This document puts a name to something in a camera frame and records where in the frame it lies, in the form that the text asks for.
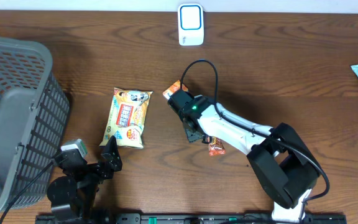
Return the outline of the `small orange box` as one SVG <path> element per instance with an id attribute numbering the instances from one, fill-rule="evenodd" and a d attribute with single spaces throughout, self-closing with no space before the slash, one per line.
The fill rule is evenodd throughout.
<path id="1" fill-rule="evenodd" d="M 163 96 L 166 100 L 169 100 L 170 97 L 179 89 L 182 89 L 183 91 L 188 91 L 188 88 L 182 84 L 180 85 L 180 81 L 177 80 L 174 84 L 172 84 L 169 88 L 167 88 L 164 92 L 163 92 Z"/>

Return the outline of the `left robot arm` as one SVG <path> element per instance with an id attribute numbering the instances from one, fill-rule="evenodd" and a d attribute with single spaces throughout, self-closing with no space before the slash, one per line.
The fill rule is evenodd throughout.
<path id="1" fill-rule="evenodd" d="M 89 164 L 87 150 L 81 139 L 68 141 L 53 157 L 52 162 L 65 174 L 55 179 L 47 189 L 55 223 L 114 223 L 107 209 L 94 208 L 99 185 L 122 170 L 116 138 L 111 137 L 102 147 L 102 160 Z"/>

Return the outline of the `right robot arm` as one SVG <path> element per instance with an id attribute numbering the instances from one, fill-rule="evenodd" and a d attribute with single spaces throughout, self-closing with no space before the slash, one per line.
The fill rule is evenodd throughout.
<path id="1" fill-rule="evenodd" d="M 189 142 L 221 140 L 246 155 L 260 185 L 273 200 L 271 222 L 303 223 L 310 200 L 329 192 L 329 179 L 297 132 L 248 121 L 225 109 L 215 98 L 173 94 L 168 105 L 176 112 Z"/>

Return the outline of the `red chocolate bar wrapper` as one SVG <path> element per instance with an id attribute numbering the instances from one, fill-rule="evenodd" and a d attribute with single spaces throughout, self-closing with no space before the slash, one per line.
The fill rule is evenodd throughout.
<path id="1" fill-rule="evenodd" d="M 214 136 L 209 137 L 209 155 L 210 156 L 217 156 L 217 155 L 223 155 L 226 153 L 226 150 L 223 146 L 223 142 Z"/>

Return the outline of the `yellow snack bag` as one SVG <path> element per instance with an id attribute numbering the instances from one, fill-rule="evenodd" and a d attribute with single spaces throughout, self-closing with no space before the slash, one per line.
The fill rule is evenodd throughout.
<path id="1" fill-rule="evenodd" d="M 143 149 L 142 133 L 152 91 L 114 88 L 107 125 L 100 147 L 107 145 L 111 137 L 120 147 Z"/>

